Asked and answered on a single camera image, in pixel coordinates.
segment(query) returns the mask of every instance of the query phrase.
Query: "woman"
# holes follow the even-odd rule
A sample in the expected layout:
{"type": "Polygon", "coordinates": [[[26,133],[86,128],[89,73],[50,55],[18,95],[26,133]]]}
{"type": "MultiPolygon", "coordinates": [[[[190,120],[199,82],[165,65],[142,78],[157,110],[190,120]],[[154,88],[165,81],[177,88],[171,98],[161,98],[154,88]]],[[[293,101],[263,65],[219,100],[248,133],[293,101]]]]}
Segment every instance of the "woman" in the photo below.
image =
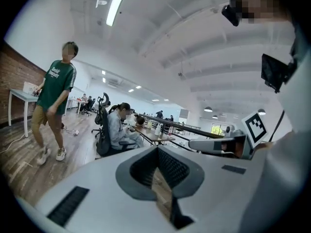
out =
{"type": "Polygon", "coordinates": [[[142,139],[137,132],[130,132],[129,127],[122,126],[122,119],[126,119],[131,115],[131,106],[128,103],[116,105],[115,111],[108,115],[108,130],[110,135],[111,147],[116,150],[121,150],[120,141],[135,143],[129,145],[128,148],[137,149],[144,146],[142,139]]]}

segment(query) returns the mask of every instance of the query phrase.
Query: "black hair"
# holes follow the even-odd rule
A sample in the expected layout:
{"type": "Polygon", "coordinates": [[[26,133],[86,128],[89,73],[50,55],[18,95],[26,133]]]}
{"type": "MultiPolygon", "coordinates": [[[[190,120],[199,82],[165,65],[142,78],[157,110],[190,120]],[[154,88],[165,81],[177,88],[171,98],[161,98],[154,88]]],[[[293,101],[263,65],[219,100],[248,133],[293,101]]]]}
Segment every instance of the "black hair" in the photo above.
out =
{"type": "Polygon", "coordinates": [[[62,49],[64,49],[67,45],[73,46],[73,50],[74,50],[74,56],[73,56],[73,57],[76,57],[77,54],[78,54],[78,51],[79,51],[78,45],[77,45],[74,41],[69,41],[69,42],[66,42],[66,43],[63,45],[63,48],[62,48],[62,49]]]}
{"type": "Polygon", "coordinates": [[[127,110],[127,111],[131,110],[131,106],[130,106],[128,103],[118,104],[118,105],[117,105],[117,108],[118,108],[119,110],[123,110],[123,109],[125,109],[125,110],[127,110]]]}
{"type": "Polygon", "coordinates": [[[109,114],[111,113],[111,112],[113,112],[114,110],[116,110],[117,109],[117,105],[113,105],[111,108],[110,108],[110,110],[109,110],[109,114]]]}
{"type": "Polygon", "coordinates": [[[145,123],[145,118],[143,118],[142,116],[137,116],[136,122],[139,125],[143,125],[145,123]]]}

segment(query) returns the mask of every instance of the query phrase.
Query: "box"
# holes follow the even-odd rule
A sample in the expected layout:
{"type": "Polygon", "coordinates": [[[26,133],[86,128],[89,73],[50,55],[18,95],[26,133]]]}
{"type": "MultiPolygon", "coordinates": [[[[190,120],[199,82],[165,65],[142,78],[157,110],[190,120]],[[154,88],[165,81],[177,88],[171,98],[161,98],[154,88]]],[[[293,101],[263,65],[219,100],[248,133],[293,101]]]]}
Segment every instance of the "box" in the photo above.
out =
{"type": "Polygon", "coordinates": [[[32,95],[36,88],[37,85],[29,82],[24,82],[23,92],[32,95]]]}

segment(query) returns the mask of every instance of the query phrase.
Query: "green t-shirt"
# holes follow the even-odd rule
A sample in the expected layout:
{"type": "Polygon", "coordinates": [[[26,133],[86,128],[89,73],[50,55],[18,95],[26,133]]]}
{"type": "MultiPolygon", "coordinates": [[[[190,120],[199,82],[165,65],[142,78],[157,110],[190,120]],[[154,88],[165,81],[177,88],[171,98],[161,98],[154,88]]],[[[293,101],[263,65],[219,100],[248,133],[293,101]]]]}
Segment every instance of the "green t-shirt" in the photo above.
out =
{"type": "MultiPolygon", "coordinates": [[[[61,60],[54,61],[44,76],[45,82],[37,105],[42,106],[44,111],[47,111],[64,90],[71,91],[76,75],[77,71],[73,64],[65,64],[61,60]]],[[[59,105],[56,111],[57,114],[62,115],[65,113],[67,99],[59,105]]]]}

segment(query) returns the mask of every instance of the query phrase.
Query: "white desk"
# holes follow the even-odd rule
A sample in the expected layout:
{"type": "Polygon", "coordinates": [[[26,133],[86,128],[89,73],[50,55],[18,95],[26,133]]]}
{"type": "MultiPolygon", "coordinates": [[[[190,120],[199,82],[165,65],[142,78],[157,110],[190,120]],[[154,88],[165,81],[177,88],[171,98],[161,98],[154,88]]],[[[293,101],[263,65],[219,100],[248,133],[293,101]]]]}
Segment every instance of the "white desk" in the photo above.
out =
{"type": "Polygon", "coordinates": [[[81,104],[82,104],[82,103],[86,103],[85,101],[81,101],[81,100],[77,100],[77,99],[73,99],[73,98],[68,98],[67,103],[66,103],[66,108],[65,108],[65,115],[66,115],[66,112],[67,112],[67,107],[68,107],[68,102],[69,102],[69,100],[71,100],[70,109],[72,108],[72,102],[73,102],[73,101],[79,103],[78,114],[80,113],[81,104]]]}
{"type": "Polygon", "coordinates": [[[18,97],[19,99],[25,101],[25,104],[24,104],[24,132],[25,132],[25,137],[28,137],[28,128],[27,128],[28,103],[29,102],[37,102],[38,97],[27,94],[21,90],[10,89],[9,109],[8,109],[9,126],[11,126],[12,95],[14,95],[14,96],[18,97]]]}

